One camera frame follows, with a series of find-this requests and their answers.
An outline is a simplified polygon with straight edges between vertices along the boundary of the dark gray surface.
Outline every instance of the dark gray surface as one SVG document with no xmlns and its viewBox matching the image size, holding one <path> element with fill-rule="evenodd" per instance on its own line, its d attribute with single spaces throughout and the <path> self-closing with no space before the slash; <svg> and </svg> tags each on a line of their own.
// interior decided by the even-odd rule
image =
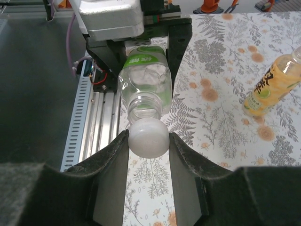
<svg viewBox="0 0 301 226">
<path fill-rule="evenodd" d="M 0 162 L 46 162 L 59 169 L 78 81 L 68 68 L 70 18 L 9 20 L 0 35 Z M 72 59 L 84 56 L 77 23 Z"/>
</svg>

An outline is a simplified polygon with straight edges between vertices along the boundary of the white bottle cap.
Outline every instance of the white bottle cap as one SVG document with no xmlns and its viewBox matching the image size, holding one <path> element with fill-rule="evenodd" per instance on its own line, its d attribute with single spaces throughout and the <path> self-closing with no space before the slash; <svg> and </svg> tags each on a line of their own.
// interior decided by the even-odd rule
<svg viewBox="0 0 301 226">
<path fill-rule="evenodd" d="M 139 157 L 158 158 L 169 149 L 168 128 L 158 119 L 140 119 L 130 128 L 128 146 Z"/>
</svg>

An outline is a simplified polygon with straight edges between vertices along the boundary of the leaf pattern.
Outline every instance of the leaf pattern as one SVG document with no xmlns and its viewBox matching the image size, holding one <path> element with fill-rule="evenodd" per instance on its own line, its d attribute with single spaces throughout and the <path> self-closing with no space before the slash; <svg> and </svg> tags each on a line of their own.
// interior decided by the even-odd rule
<svg viewBox="0 0 301 226">
<path fill-rule="evenodd" d="M 242 104 L 278 56 L 301 46 L 301 12 L 191 18 L 193 36 L 175 79 L 172 109 L 161 119 L 169 131 L 230 170 L 300 166 L 301 84 L 264 117 L 245 115 Z M 167 38 L 152 42 L 167 46 Z M 260 60 L 254 60 L 254 54 Z M 204 90 L 214 98 L 203 98 Z M 128 128 L 122 106 L 119 130 Z M 168 153 L 143 159 L 130 152 L 123 225 L 174 226 L 171 215 Z"/>
</svg>

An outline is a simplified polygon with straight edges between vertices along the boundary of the red wire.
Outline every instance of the red wire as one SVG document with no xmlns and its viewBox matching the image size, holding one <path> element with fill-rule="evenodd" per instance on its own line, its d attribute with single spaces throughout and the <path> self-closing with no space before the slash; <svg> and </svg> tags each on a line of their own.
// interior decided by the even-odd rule
<svg viewBox="0 0 301 226">
<path fill-rule="evenodd" d="M 98 85 L 98 84 L 100 84 L 100 83 L 104 82 L 104 81 L 107 79 L 107 77 L 108 77 L 108 73 L 106 73 L 106 74 L 105 74 L 105 76 L 104 76 L 104 79 L 103 79 L 103 80 L 101 80 L 101 81 L 98 81 L 98 82 L 93 82 L 92 84 L 93 84 L 93 85 Z"/>
</svg>

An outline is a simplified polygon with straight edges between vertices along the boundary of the clear plastic bottle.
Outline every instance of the clear plastic bottle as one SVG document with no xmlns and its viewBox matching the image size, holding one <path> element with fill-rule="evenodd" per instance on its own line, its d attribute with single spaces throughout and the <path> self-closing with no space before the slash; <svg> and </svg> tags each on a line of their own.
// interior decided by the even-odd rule
<svg viewBox="0 0 301 226">
<path fill-rule="evenodd" d="M 160 119 L 171 107 L 171 73 L 160 46 L 131 50 L 119 74 L 119 90 L 131 124 L 143 118 Z"/>
<path fill-rule="evenodd" d="M 250 116 L 262 116 L 301 82 L 301 47 L 278 57 L 244 102 Z"/>
</svg>

